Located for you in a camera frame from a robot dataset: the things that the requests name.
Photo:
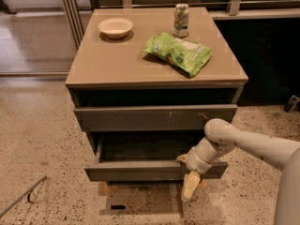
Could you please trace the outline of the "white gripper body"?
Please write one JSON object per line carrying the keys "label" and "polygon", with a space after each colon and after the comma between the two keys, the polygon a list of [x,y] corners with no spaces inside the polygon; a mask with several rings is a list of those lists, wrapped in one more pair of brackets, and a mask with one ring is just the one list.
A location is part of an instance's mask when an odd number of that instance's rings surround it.
{"label": "white gripper body", "polygon": [[212,167],[210,163],[205,162],[198,156],[195,147],[192,147],[187,152],[186,166],[190,172],[198,174],[205,174]]}

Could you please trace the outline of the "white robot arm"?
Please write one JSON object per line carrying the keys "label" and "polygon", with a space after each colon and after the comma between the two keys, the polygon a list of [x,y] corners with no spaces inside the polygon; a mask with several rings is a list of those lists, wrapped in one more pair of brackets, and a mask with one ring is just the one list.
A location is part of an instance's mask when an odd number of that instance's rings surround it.
{"label": "white robot arm", "polygon": [[300,225],[300,142],[244,131],[218,118],[209,120],[200,142],[177,158],[187,167],[181,200],[189,201],[213,161],[236,147],[282,171],[274,225]]}

